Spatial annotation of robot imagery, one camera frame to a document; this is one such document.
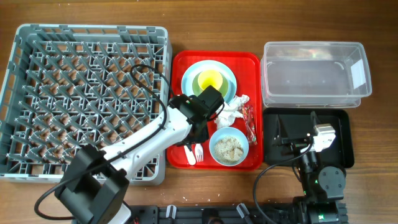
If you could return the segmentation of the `white napkin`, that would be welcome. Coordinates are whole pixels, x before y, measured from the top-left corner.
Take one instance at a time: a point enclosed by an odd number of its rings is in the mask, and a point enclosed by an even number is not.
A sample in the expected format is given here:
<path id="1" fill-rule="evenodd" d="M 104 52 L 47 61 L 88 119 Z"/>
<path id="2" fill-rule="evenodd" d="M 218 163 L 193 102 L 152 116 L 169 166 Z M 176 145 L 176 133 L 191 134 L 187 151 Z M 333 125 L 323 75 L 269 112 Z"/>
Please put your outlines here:
<path id="1" fill-rule="evenodd" d="M 236 118 L 243 118 L 242 108 L 250 100 L 247 95 L 234 96 L 229 103 L 224 103 L 224 108 L 219 108 L 220 114 L 215 119 L 217 129 L 231 126 Z"/>

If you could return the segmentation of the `white plastic fork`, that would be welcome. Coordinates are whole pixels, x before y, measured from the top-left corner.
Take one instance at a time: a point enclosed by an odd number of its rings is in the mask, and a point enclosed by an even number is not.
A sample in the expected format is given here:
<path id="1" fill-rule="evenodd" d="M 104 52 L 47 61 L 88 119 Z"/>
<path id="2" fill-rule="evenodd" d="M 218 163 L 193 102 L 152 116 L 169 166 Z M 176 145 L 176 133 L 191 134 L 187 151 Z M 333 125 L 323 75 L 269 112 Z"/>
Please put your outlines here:
<path id="1" fill-rule="evenodd" d="M 203 162 L 204 155 L 201 144 L 195 144 L 194 149 L 191 145 L 185 145 L 184 150 L 189 165 L 194 166 L 197 162 Z"/>

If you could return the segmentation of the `red candy wrapper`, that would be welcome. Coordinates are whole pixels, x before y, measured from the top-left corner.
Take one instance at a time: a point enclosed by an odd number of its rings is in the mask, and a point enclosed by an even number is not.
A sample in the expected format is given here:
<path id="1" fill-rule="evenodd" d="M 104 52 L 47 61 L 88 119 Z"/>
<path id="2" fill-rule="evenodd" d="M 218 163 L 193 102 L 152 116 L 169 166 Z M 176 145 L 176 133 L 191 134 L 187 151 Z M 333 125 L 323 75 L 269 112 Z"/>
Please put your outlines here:
<path id="1" fill-rule="evenodd" d="M 251 105 L 244 105 L 242 108 L 243 119 L 246 126 L 246 138 L 249 145 L 257 144 L 256 128 L 254 123 L 253 107 Z"/>

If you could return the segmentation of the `light blue bowl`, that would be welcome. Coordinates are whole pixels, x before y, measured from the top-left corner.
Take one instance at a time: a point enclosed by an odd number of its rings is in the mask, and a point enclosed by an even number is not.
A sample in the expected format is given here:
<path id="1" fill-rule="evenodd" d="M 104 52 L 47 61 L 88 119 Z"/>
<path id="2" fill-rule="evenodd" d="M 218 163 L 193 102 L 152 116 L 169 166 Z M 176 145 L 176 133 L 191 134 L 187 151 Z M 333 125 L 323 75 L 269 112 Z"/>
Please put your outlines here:
<path id="1" fill-rule="evenodd" d="M 214 146 L 215 144 L 222 138 L 226 137 L 226 136 L 233 136 L 235 138 L 237 138 L 240 143 L 242 144 L 243 147 L 243 155 L 240 158 L 240 160 L 236 163 L 232 163 L 232 164 L 225 164 L 222 163 L 220 161 L 218 161 L 215 157 L 215 152 L 214 152 Z M 243 134 L 242 131 L 236 129 L 236 128 L 232 128 L 232 127 L 226 127 L 226 128 L 221 128 L 219 130 L 217 130 L 210 138 L 209 141 L 209 150 L 210 150 L 210 154 L 212 156 L 212 158 L 219 164 L 221 164 L 222 166 L 228 166 L 228 167 L 232 167 L 232 166 L 236 166 L 240 163 L 243 162 L 243 160 L 245 160 L 246 156 L 248 155 L 249 152 L 249 143 L 248 140 L 246 138 L 246 136 Z"/>

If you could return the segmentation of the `rice food waste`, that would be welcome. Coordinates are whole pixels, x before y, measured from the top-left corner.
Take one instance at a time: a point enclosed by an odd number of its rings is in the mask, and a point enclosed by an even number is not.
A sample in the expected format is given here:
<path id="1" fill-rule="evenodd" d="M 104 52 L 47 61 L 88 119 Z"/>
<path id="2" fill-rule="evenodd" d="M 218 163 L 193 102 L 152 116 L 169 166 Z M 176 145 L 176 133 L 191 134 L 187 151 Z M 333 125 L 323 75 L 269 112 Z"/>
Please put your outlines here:
<path id="1" fill-rule="evenodd" d="M 214 146 L 214 152 L 216 159 L 225 164 L 238 162 L 244 153 L 242 144 L 233 136 L 220 139 Z"/>

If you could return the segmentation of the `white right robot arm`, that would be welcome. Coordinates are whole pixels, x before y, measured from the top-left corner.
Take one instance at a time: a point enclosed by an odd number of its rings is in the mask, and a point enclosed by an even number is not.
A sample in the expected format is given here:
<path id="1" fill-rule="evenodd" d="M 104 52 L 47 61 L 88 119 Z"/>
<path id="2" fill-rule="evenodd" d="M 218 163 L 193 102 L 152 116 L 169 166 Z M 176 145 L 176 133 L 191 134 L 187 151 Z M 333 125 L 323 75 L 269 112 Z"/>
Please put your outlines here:
<path id="1" fill-rule="evenodd" d="M 276 118 L 276 133 L 272 144 L 287 146 L 293 155 L 290 162 L 298 170 L 296 177 L 302 184 L 304 196 L 295 197 L 289 209 L 292 223 L 343 223 L 338 201 L 344 198 L 346 171 L 337 165 L 322 162 L 320 153 L 328 149 L 336 138 L 331 124 L 321 124 L 316 113 L 310 114 L 313 129 L 299 138 L 287 135 L 282 118 Z"/>

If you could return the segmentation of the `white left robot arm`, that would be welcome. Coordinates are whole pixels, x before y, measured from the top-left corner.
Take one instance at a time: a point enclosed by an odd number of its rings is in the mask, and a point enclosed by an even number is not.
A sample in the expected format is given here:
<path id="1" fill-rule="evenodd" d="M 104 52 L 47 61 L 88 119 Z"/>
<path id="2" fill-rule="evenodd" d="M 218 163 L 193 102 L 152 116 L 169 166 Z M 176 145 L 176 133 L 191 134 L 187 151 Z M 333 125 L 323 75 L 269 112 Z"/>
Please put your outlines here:
<path id="1" fill-rule="evenodd" d="M 223 103 L 217 93 L 178 95 L 161 115 L 128 138 L 100 151 L 83 146 L 55 196 L 80 223 L 126 223 L 132 212 L 124 196 L 133 176 L 170 146 L 206 141 L 207 123 Z"/>

